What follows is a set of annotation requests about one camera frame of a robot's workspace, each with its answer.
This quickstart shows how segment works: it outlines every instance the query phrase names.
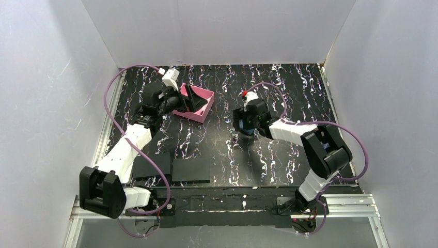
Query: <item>white plastic part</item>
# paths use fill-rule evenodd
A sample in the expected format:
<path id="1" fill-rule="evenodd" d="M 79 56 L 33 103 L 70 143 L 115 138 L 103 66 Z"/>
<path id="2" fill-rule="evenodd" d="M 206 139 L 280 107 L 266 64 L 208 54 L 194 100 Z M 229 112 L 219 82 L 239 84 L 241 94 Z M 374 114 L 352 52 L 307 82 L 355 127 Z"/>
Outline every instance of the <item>white plastic part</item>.
<path id="1" fill-rule="evenodd" d="M 163 68 L 160 68 L 158 70 L 158 74 L 160 74 L 160 75 L 164 75 L 165 73 L 166 73 L 166 70 L 164 70 Z"/>
<path id="2" fill-rule="evenodd" d="M 281 139 L 283 141 L 289 141 L 303 146 L 301 135 L 306 132 L 313 131 L 316 127 L 316 125 L 291 125 L 278 120 L 269 126 L 269 130 L 271 131 L 272 138 L 275 140 Z"/>
<path id="3" fill-rule="evenodd" d="M 149 129 L 139 124 L 129 125 L 126 135 L 123 136 L 114 148 L 96 166 L 103 172 L 115 171 L 121 183 L 129 183 L 131 180 L 132 163 L 138 152 L 132 148 L 125 137 L 127 137 L 140 150 L 152 140 Z"/>
<path id="4" fill-rule="evenodd" d="M 177 85 L 179 71 L 175 68 L 170 68 L 167 70 L 166 74 L 164 74 L 162 80 L 164 85 L 173 87 L 176 91 L 179 91 Z"/>
<path id="5" fill-rule="evenodd" d="M 255 92 L 250 91 L 246 93 L 245 98 L 246 100 L 243 103 L 243 108 L 244 108 L 243 110 L 246 111 L 246 106 L 248 105 L 248 103 L 251 102 L 252 100 L 258 99 L 259 97 Z"/>
<path id="6" fill-rule="evenodd" d="M 126 194 L 126 204 L 124 206 L 124 209 L 144 207 L 148 205 L 150 198 L 149 190 L 139 187 L 133 187 L 133 188 L 126 188 L 124 192 Z"/>
<path id="7" fill-rule="evenodd" d="M 298 191 L 306 199 L 306 201 L 311 201 L 315 199 L 317 194 L 322 191 L 322 189 L 332 180 L 332 178 L 338 174 L 338 171 L 333 173 L 328 179 L 321 178 L 315 174 L 315 172 L 310 169 L 309 174 L 307 174 L 306 179 L 303 184 L 300 185 Z"/>

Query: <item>white backdrop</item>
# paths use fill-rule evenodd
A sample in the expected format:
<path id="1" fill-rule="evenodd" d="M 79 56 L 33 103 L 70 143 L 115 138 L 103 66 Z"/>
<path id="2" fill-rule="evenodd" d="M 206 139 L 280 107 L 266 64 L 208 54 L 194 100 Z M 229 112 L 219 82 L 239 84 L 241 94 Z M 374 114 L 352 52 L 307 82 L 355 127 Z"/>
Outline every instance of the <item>white backdrop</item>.
<path id="1" fill-rule="evenodd" d="M 117 67 L 80 0 L 0 3 L 0 243 L 62 247 Z"/>
<path id="2" fill-rule="evenodd" d="M 436 1 L 358 0 L 326 62 L 339 121 L 368 147 L 359 182 L 390 247 L 438 243 L 437 24 Z M 360 171 L 362 151 L 353 156 Z"/>
<path id="3" fill-rule="evenodd" d="M 355 0 L 82 0 L 117 66 L 323 63 Z"/>

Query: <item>pink box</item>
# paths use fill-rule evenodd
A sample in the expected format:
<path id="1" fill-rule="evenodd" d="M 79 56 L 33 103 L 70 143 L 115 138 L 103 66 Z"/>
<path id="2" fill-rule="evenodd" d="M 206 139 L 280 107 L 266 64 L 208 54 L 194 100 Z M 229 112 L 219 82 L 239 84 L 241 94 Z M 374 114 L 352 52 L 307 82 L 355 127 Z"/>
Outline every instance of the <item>pink box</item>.
<path id="1" fill-rule="evenodd" d="M 211 106 L 213 105 L 214 102 L 214 92 L 196 86 L 192 86 L 192 90 L 198 96 L 206 99 L 207 104 L 204 105 L 201 109 L 199 109 L 196 113 L 191 113 L 191 112 L 183 113 L 177 110 L 174 110 L 172 113 L 175 115 L 185 117 L 190 120 L 204 123 L 205 119 L 207 118 L 208 112 L 210 111 Z M 187 91 L 185 90 L 185 83 L 181 85 L 180 91 L 181 94 L 187 96 Z"/>

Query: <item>black table surface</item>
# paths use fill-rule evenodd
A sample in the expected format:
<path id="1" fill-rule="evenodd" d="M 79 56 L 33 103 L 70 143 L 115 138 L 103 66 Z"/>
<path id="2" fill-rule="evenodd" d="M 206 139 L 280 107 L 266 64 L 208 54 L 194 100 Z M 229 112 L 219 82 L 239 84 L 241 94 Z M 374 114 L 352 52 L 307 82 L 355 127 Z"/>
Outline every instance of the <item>black table surface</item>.
<path id="1" fill-rule="evenodd" d="M 317 64 L 177 66 L 178 85 L 191 84 L 211 90 L 215 101 L 203 124 L 176 115 L 163 117 L 160 132 L 143 151 L 146 154 L 170 152 L 175 159 L 209 158 L 210 183 L 171 183 L 196 187 L 299 186 L 309 164 L 304 149 L 260 135 L 247 138 L 232 127 L 232 111 L 243 106 L 241 93 L 259 82 L 277 85 L 286 98 L 287 116 L 292 121 L 335 121 Z M 141 102 L 144 84 L 160 82 L 150 68 L 129 69 L 123 82 L 116 120 L 126 129 L 134 108 Z M 260 86 L 270 111 L 283 112 L 279 94 Z M 114 128 L 108 142 L 111 149 L 120 139 Z M 349 166 L 340 177 L 352 177 Z M 135 182 L 146 186 L 162 185 L 159 177 Z"/>

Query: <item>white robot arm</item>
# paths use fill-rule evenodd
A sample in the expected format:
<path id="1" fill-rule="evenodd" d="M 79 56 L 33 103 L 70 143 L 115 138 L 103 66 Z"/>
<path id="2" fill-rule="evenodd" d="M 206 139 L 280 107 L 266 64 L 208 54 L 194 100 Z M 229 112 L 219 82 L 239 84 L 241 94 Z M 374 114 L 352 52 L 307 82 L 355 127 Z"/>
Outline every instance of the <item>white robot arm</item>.
<path id="1" fill-rule="evenodd" d="M 233 126 L 246 135 L 257 129 L 262 136 L 304 147 L 310 170 L 295 192 L 295 208 L 315 207 L 318 194 L 353 159 L 335 126 L 291 125 L 272 117 L 266 103 L 254 92 L 244 92 L 244 107 L 233 111 Z"/>
<path id="2" fill-rule="evenodd" d="M 140 187 L 123 187 L 131 181 L 132 164 L 138 152 L 127 142 L 143 149 L 159 131 L 163 115 L 173 110 L 196 112 L 207 100 L 186 85 L 187 96 L 182 95 L 176 80 L 178 70 L 163 74 L 163 83 L 150 83 L 143 90 L 142 104 L 130 119 L 123 137 L 96 165 L 84 167 L 80 173 L 80 207 L 110 218 L 117 218 L 126 209 L 149 204 L 151 192 Z"/>

